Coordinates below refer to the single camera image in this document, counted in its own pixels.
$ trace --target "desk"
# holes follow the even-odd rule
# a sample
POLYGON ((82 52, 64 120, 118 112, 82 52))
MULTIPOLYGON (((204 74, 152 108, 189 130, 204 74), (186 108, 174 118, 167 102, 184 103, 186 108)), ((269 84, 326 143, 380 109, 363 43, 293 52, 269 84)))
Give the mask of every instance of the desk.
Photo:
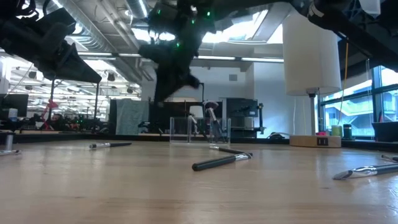
POLYGON ((18 144, 22 155, 0 157, 1 223, 398 222, 394 175, 331 179, 386 163, 379 152, 232 144, 254 158, 194 172, 226 154, 167 142, 89 151, 96 142, 18 144))

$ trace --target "grey curtain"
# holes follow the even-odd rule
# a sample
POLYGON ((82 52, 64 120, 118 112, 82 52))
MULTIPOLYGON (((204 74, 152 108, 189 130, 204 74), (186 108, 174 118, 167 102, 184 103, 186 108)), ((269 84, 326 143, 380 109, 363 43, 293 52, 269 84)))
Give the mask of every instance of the grey curtain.
POLYGON ((138 124, 148 121, 148 101, 116 100, 116 106, 118 109, 116 134, 138 135, 141 131, 138 124))

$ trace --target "small wooden block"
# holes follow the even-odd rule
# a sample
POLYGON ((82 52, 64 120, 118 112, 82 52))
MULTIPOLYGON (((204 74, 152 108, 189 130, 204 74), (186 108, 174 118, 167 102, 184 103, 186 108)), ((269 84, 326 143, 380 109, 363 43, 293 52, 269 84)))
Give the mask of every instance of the small wooden block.
POLYGON ((291 146, 300 147, 341 147, 340 136, 290 136, 291 146))

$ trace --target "clear acrylic box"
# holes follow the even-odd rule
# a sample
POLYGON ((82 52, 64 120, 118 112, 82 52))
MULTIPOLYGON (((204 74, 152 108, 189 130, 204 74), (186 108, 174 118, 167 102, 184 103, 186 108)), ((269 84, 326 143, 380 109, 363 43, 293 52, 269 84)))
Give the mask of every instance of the clear acrylic box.
POLYGON ((170 142, 190 144, 229 144, 231 120, 210 118, 170 118, 170 142))

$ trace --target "table surface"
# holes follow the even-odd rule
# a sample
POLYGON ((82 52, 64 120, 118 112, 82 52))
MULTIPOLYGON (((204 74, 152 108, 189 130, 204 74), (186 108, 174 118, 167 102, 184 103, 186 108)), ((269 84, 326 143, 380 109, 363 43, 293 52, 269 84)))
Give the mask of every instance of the table surface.
POLYGON ((398 177, 332 180, 385 164, 374 151, 237 144, 254 158, 194 172, 206 146, 101 141, 19 144, 0 157, 1 224, 398 223, 398 177))

